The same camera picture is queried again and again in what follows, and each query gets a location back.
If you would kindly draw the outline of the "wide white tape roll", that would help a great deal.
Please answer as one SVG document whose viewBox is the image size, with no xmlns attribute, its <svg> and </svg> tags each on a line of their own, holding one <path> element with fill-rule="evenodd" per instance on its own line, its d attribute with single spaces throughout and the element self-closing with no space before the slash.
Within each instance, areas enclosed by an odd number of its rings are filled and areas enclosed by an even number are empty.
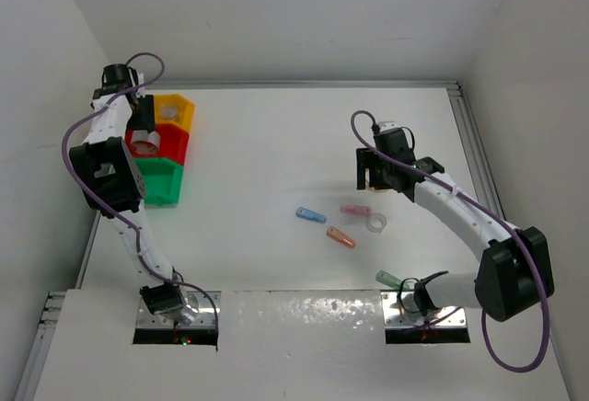
<svg viewBox="0 0 589 401">
<path fill-rule="evenodd" d="M 138 155 L 154 155 L 160 149 L 161 137 L 157 131 L 135 130 L 131 135 L 130 148 Z"/>
</svg>

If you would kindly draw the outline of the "clear paperclip jar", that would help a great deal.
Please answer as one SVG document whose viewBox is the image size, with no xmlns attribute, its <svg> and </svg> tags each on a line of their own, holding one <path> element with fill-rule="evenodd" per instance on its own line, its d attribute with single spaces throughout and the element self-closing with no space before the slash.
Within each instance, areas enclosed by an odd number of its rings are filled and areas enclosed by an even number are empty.
<svg viewBox="0 0 589 401">
<path fill-rule="evenodd" d="M 163 120 L 178 120 L 179 109 L 176 105 L 163 105 L 160 108 L 160 116 Z"/>
</svg>

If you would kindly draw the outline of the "pink correction tape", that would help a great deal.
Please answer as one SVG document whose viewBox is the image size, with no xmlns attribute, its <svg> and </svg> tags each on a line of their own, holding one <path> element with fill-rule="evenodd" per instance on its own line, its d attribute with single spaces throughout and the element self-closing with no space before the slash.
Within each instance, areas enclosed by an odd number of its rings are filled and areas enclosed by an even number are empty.
<svg viewBox="0 0 589 401">
<path fill-rule="evenodd" d="M 368 217 L 372 214 L 371 208 L 363 205 L 343 205 L 341 206 L 341 212 L 363 217 Z"/>
</svg>

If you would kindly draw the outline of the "small clear tape roll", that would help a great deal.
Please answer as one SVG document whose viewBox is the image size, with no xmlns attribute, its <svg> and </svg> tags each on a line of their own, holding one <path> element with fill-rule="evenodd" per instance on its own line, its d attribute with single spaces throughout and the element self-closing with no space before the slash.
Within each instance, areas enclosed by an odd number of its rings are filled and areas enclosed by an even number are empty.
<svg viewBox="0 0 589 401">
<path fill-rule="evenodd" d="M 379 212 L 373 212 L 366 218 L 367 229 L 374 234 L 381 234 L 387 227 L 387 217 Z"/>
</svg>

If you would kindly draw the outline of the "orange correction tape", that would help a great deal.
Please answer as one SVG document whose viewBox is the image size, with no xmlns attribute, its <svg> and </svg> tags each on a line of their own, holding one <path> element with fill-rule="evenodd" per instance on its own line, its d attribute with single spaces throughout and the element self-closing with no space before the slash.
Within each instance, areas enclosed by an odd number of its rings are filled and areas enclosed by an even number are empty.
<svg viewBox="0 0 589 401">
<path fill-rule="evenodd" d="M 336 241 L 337 243 L 339 243 L 343 246 L 346 246 L 348 248 L 355 248 L 356 247 L 356 242 L 351 237 L 349 237 L 344 232 L 342 232 L 341 230 L 339 230 L 338 228 L 336 228 L 334 226 L 330 226 L 328 228 L 326 235 L 330 239 Z"/>
</svg>

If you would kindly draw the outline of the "blue correction tape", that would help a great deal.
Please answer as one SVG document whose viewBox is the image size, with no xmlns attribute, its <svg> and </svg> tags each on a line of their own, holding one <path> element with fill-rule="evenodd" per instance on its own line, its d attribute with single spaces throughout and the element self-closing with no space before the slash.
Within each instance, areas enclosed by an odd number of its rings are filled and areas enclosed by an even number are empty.
<svg viewBox="0 0 589 401">
<path fill-rule="evenodd" d="M 310 222 L 315 222 L 315 223 L 324 224 L 327 221 L 327 217 L 325 215 L 315 212 L 315 211 L 312 211 L 312 210 L 309 210 L 304 207 L 299 207 L 296 210 L 295 215 L 298 218 L 308 220 Z"/>
</svg>

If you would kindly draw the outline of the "green correction tape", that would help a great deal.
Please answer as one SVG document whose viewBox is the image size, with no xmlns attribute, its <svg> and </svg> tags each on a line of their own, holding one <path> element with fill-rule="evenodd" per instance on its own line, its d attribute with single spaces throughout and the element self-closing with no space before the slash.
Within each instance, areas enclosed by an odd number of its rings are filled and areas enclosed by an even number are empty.
<svg viewBox="0 0 589 401">
<path fill-rule="evenodd" d="M 393 290 L 398 290 L 402 283 L 402 280 L 384 270 L 378 271 L 375 275 L 375 279 L 377 282 Z"/>
</svg>

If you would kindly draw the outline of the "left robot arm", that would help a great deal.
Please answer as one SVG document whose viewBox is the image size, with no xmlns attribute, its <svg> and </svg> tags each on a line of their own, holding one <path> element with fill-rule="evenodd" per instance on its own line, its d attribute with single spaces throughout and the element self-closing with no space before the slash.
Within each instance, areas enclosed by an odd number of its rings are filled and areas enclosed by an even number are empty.
<svg viewBox="0 0 589 401">
<path fill-rule="evenodd" d="M 104 67 L 93 93 L 90 129 L 79 145 L 63 140 L 65 165 L 88 205 L 111 222 L 132 259 L 147 311 L 187 325 L 194 310 L 182 280 L 156 247 L 145 212 L 146 185 L 135 155 L 157 152 L 155 101 L 129 63 Z"/>
</svg>

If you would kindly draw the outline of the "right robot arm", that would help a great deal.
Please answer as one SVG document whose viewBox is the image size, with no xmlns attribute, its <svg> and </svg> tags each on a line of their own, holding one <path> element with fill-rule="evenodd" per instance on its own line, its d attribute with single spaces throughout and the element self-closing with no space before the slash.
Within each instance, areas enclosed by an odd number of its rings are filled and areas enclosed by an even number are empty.
<svg viewBox="0 0 589 401">
<path fill-rule="evenodd" d="M 430 212 L 471 251 L 478 269 L 437 271 L 413 282 L 410 306 L 430 315 L 448 305 L 479 308 L 505 322 L 539 305 L 548 311 L 555 291 L 546 236 L 506 222 L 468 196 L 433 158 L 416 157 L 403 127 L 372 126 L 374 142 L 355 152 L 357 179 L 372 189 L 394 190 Z"/>
</svg>

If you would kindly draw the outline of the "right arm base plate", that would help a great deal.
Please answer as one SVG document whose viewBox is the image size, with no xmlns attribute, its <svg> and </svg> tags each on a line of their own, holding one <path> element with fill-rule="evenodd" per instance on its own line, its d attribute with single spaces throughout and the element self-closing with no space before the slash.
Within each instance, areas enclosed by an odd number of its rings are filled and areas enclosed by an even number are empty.
<svg viewBox="0 0 589 401">
<path fill-rule="evenodd" d="M 466 328 L 466 311 L 459 306 L 446 306 L 422 315 L 413 301 L 413 292 L 381 292 L 384 322 L 390 329 L 412 327 Z"/>
</svg>

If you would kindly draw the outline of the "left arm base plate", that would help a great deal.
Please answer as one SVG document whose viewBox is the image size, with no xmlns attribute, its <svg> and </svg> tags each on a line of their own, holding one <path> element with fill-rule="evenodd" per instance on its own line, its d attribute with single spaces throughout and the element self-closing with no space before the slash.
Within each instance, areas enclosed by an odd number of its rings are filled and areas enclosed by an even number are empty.
<svg viewBox="0 0 589 401">
<path fill-rule="evenodd" d="M 188 330 L 215 328 L 214 309 L 210 301 L 197 291 L 182 291 L 184 305 L 177 310 L 151 314 L 140 300 L 135 327 L 138 329 L 171 329 L 174 323 Z"/>
</svg>

